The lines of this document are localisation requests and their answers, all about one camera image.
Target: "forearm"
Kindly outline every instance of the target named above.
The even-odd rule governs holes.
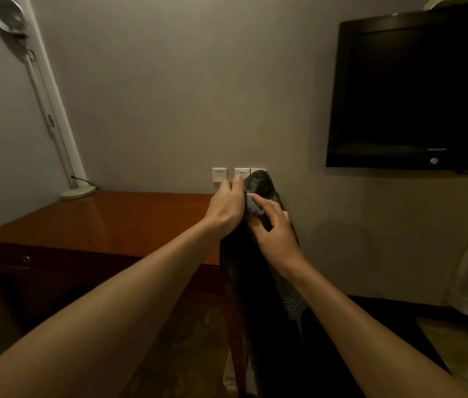
[[[468,391],[341,293],[311,265],[290,280],[310,304],[369,398],[468,397]]]
[[[0,396],[118,396],[216,234],[199,222],[31,331],[0,357]]]

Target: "tv screen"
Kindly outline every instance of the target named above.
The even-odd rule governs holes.
[[[326,166],[468,169],[468,5],[341,24]]]

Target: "electrical outlet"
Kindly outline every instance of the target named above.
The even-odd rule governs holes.
[[[226,167],[213,167],[211,168],[211,180],[214,183],[220,183],[223,180],[227,180],[228,176],[226,173]]]
[[[249,177],[250,169],[249,168],[246,168],[246,169],[236,168],[236,169],[234,169],[234,176],[237,176],[238,174],[242,175],[243,179],[246,179],[247,177]]]

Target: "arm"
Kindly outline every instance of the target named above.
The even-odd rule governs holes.
[[[249,222],[260,250],[308,301],[365,396],[468,397],[449,374],[374,320],[305,260],[289,214],[279,204],[251,197],[273,225],[267,232],[259,219]]]
[[[205,218],[39,325],[0,356],[0,397],[114,397],[213,244],[244,211],[223,182]]]

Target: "desk top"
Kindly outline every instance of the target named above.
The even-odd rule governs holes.
[[[97,191],[0,226],[0,243],[145,257],[201,220],[210,198]],[[219,265],[219,245],[204,264]]]

